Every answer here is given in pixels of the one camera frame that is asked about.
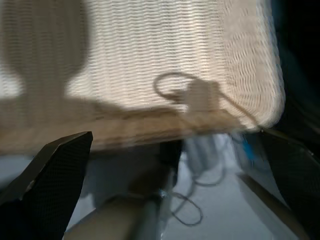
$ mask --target cable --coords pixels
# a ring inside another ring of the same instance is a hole
[[[229,139],[227,139],[223,146],[220,148],[219,151],[224,151],[225,148],[228,146],[228,143],[229,143]],[[171,214],[172,216],[177,219],[181,224],[187,226],[187,227],[195,227],[199,224],[201,224],[203,218],[204,218],[204,214],[203,214],[203,211],[202,209],[196,205],[192,200],[190,200],[190,198],[193,196],[193,194],[195,193],[195,189],[196,189],[196,186],[199,186],[199,187],[203,187],[203,188],[212,188],[212,187],[215,187],[217,185],[219,185],[225,178],[226,174],[227,174],[227,169],[226,169],[226,166],[225,166],[225,162],[222,161],[221,162],[222,164],[222,174],[221,174],[221,177],[215,181],[215,182],[211,182],[211,183],[204,183],[204,182],[199,182],[197,179],[200,177],[193,177],[192,178],[192,185],[191,185],[191,190],[189,191],[189,193],[187,195],[182,195],[181,193],[178,193],[178,192],[173,192],[171,195],[173,197],[177,197],[177,198],[180,198],[180,199],[183,199],[183,202],[173,211],[171,211]],[[185,206],[185,204],[189,202],[191,203],[192,205],[194,205],[198,211],[199,211],[199,215],[200,215],[200,218],[198,221],[194,222],[194,223],[187,223],[187,222],[184,222],[183,220],[181,220],[181,218],[179,218],[177,216],[177,213],[181,211],[181,209]]]
[[[194,222],[194,223],[186,223],[184,221],[182,221],[176,214],[175,212],[171,211],[172,215],[175,217],[175,219],[177,219],[181,224],[187,226],[187,227],[195,227],[199,224],[201,224],[202,220],[204,219],[204,213],[202,211],[202,209],[197,205],[195,204],[192,200],[190,200],[188,197],[182,195],[181,193],[178,193],[178,192],[173,192],[171,194],[173,197],[176,197],[176,198],[179,198],[179,199],[183,199],[185,202],[189,202],[191,203],[195,208],[198,209],[199,211],[199,214],[200,214],[200,218],[198,221]]]

